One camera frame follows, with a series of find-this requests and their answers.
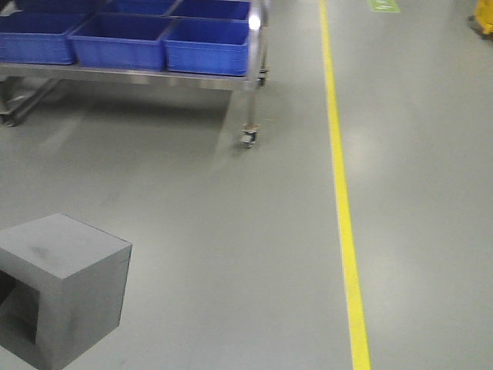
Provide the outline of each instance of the blue plastic crate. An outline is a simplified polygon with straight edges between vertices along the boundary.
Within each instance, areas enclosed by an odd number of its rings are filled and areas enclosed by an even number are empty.
[[[248,33],[246,22],[180,19],[163,40],[168,69],[245,76],[248,71]]]
[[[208,19],[248,19],[249,2],[226,0],[184,0],[171,16]]]
[[[100,12],[165,15],[173,4],[174,0],[113,0],[104,6]]]
[[[170,22],[144,15],[99,14],[69,39],[82,66],[161,71],[166,65],[161,38]]]
[[[105,3],[106,0],[15,0],[17,9],[41,13],[89,14]]]
[[[0,61],[73,64],[67,35],[84,15],[16,12],[0,17]]]

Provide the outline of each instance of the yellow line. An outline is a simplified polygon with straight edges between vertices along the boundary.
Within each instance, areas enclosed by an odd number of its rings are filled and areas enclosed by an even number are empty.
[[[320,20],[322,23],[325,82],[327,88],[327,112],[329,116],[330,145],[334,166],[340,245],[344,266],[344,282],[346,286],[351,353],[354,370],[371,370],[367,329],[364,322],[363,300],[361,298],[360,278],[358,276],[356,251],[354,249],[349,196],[347,194],[346,171],[344,168],[344,153],[340,136],[339,111],[337,108],[336,83],[334,79],[334,62],[330,50],[326,1],[327,0],[320,0]]]

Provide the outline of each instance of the gray box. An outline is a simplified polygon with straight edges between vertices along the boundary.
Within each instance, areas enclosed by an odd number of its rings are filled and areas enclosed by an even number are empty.
[[[0,345],[66,367],[119,325],[131,249],[62,214],[0,231]]]

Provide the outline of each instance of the metal cart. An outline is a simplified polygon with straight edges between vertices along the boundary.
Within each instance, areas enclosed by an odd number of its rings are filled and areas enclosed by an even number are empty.
[[[94,69],[78,65],[54,66],[43,64],[0,63],[0,117],[7,126],[16,126],[17,112],[35,105],[63,79],[117,82],[138,85],[178,86],[193,89],[242,90],[248,94],[246,123],[241,141],[250,148],[257,141],[259,125],[255,120],[257,90],[267,79],[267,26],[270,0],[250,1],[250,50],[248,75],[244,77],[201,75],[177,72],[148,72],[123,69]],[[47,83],[22,101],[12,99],[12,91],[25,77],[47,79]]]

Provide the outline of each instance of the floor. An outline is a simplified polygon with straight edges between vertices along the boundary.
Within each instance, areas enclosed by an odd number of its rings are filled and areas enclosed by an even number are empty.
[[[328,0],[373,368],[493,362],[493,42],[474,0]],[[134,243],[122,324],[67,370],[351,369],[318,0],[273,3],[259,143],[240,92],[62,82],[0,127],[0,228]],[[0,368],[28,370],[0,348]]]

